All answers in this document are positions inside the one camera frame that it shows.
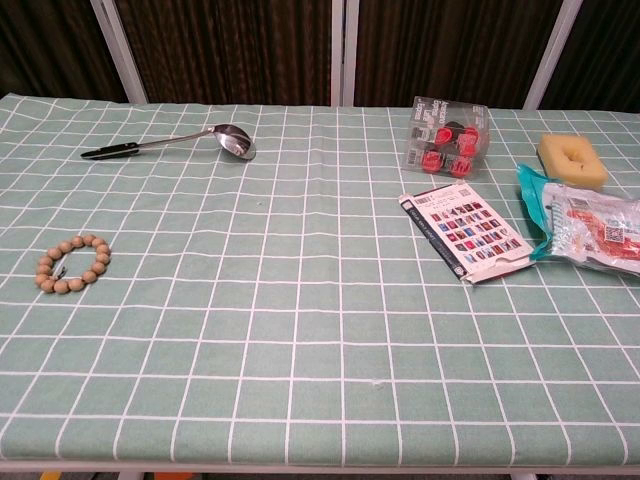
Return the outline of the yellow sponge with hole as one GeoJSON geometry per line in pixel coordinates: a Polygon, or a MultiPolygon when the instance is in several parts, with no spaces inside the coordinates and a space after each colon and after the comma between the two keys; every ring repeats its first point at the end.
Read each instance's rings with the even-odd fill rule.
{"type": "Polygon", "coordinates": [[[600,189],[608,179],[607,169],[585,136],[544,134],[537,152],[547,176],[567,185],[600,189]]]}

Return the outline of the white metal table frame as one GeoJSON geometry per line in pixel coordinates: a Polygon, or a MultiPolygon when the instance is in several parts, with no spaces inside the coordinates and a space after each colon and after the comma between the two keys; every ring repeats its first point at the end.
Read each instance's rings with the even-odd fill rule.
{"type": "Polygon", "coordinates": [[[95,461],[95,460],[0,460],[1,472],[31,471],[106,472],[205,472],[238,474],[568,474],[640,475],[640,465],[627,466],[292,466],[243,464],[180,464],[172,462],[95,461]]]}

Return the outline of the green checked tablecloth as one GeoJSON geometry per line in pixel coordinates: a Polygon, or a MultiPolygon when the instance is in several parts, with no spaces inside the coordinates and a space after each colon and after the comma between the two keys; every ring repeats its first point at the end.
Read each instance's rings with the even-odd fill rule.
{"type": "Polygon", "coordinates": [[[459,281],[409,114],[1,98],[0,460],[640,465],[640,278],[459,281]]]}

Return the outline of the dark brown ribbed partition panel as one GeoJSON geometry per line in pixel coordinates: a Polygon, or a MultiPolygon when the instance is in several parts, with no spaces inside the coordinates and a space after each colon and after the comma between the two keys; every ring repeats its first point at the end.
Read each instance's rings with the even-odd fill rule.
{"type": "Polygon", "coordinates": [[[562,0],[360,0],[354,103],[524,105],[562,0]]]}
{"type": "Polygon", "coordinates": [[[0,98],[127,100],[90,0],[0,0],[0,98]]]}
{"type": "Polygon", "coordinates": [[[152,103],[327,105],[332,0],[115,0],[152,103]]]}
{"type": "Polygon", "coordinates": [[[640,113],[640,0],[583,0],[540,107],[640,113]]]}

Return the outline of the white card box coloured squares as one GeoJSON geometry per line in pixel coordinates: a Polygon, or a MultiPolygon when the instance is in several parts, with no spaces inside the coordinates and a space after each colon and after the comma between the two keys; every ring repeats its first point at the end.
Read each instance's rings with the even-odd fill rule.
{"type": "Polygon", "coordinates": [[[399,204],[461,281],[476,284],[533,264],[533,248],[465,181],[404,194],[399,204]]]}

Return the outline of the clear box with red capsules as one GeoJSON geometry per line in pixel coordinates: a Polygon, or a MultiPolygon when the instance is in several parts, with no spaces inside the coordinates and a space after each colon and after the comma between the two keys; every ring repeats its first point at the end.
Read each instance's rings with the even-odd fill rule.
{"type": "Polygon", "coordinates": [[[402,168],[465,178],[482,163],[489,143],[487,106],[416,96],[402,168]]]}

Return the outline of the white partition frame post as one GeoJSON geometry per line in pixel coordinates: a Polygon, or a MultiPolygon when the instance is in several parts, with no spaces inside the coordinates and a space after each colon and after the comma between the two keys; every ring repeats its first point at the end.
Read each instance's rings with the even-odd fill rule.
{"type": "Polygon", "coordinates": [[[583,0],[563,0],[543,56],[524,101],[523,109],[537,110],[572,31],[583,0]]]}
{"type": "Polygon", "coordinates": [[[354,105],[360,0],[331,0],[330,105],[354,105]]]}
{"type": "Polygon", "coordinates": [[[128,101],[147,104],[147,94],[115,0],[89,1],[128,101]]]}

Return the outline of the teal and red snack bag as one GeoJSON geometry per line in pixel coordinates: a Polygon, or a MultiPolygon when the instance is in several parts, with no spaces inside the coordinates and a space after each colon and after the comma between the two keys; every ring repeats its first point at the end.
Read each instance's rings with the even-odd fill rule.
{"type": "Polygon", "coordinates": [[[640,277],[640,199],[574,188],[520,164],[517,178],[531,221],[544,240],[530,258],[640,277]]]}

